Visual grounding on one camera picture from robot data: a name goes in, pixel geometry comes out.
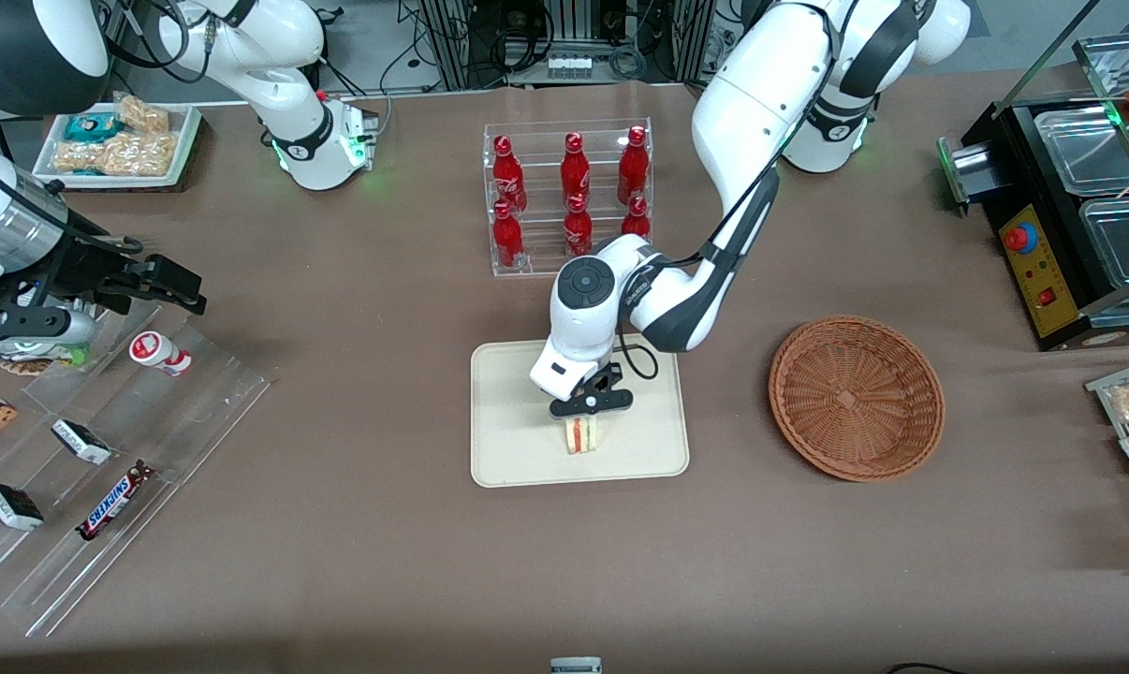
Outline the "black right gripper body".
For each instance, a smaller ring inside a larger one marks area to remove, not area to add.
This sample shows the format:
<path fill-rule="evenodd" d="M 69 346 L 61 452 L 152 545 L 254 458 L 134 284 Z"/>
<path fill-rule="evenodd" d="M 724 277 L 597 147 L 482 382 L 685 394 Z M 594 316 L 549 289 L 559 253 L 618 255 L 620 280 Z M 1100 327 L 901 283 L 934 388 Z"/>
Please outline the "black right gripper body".
<path fill-rule="evenodd" d="M 56 234 L 47 255 L 30 265 L 30 306 L 38 310 L 97 304 L 96 286 L 103 280 L 142 281 L 145 242 L 112 236 L 94 224 L 58 227 Z"/>

